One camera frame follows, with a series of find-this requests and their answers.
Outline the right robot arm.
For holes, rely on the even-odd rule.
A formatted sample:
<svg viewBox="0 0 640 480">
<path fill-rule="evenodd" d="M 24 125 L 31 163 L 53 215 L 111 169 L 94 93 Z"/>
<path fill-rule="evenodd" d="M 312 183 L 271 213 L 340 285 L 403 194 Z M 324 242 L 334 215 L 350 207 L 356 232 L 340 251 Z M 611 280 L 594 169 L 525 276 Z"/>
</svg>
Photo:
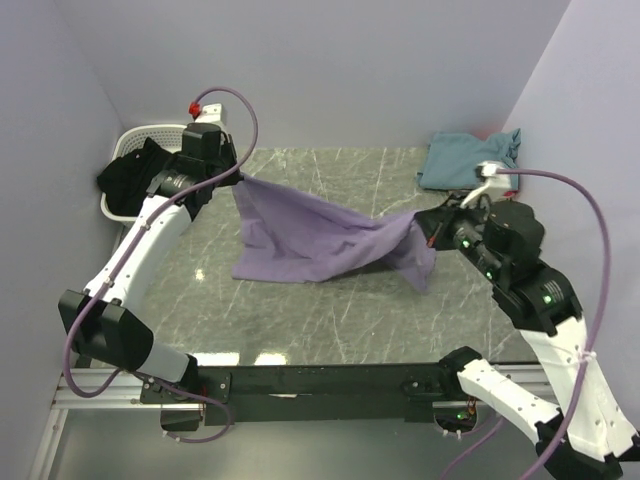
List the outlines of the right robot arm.
<svg viewBox="0 0 640 480">
<path fill-rule="evenodd" d="M 594 355 L 583 310 L 567 277 L 540 258 L 544 227 L 531 207 L 499 202 L 461 208 L 459 201 L 420 211 L 428 246 L 458 250 L 492 285 L 492 297 L 532 348 L 556 398 L 537 398 L 469 347 L 440 364 L 444 395 L 475 397 L 534 444 L 555 479 L 619 479 L 638 461 L 639 433 L 621 411 Z"/>
</svg>

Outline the purple t shirt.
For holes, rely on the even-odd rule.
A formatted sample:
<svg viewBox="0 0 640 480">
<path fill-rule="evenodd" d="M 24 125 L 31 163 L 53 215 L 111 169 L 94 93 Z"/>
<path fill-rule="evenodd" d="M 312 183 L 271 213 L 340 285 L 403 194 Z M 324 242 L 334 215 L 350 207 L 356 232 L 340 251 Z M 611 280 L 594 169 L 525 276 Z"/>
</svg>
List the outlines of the purple t shirt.
<svg viewBox="0 0 640 480">
<path fill-rule="evenodd" d="M 381 262 L 415 290 L 427 291 L 436 254 L 413 211 L 373 219 L 250 176 L 232 193 L 243 244 L 235 279 L 320 283 Z"/>
</svg>

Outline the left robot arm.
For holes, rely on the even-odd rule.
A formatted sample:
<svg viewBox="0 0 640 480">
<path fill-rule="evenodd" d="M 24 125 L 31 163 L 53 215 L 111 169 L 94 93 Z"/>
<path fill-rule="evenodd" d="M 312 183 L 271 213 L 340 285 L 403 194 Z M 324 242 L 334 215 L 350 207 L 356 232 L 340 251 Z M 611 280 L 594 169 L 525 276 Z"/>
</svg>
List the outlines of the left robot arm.
<svg viewBox="0 0 640 480">
<path fill-rule="evenodd" d="M 158 154 L 163 164 L 143 183 L 136 220 L 102 271 L 82 291 L 67 290 L 59 300 L 67 333 L 65 377 L 71 375 L 70 355 L 77 353 L 160 379 L 179 402 L 202 390 L 196 359 L 156 340 L 137 316 L 161 260 L 211 200 L 214 188 L 242 179 L 232 137 L 221 123 L 192 122 L 180 134 L 175 153 L 151 138 L 130 153 L 134 161 Z"/>
</svg>

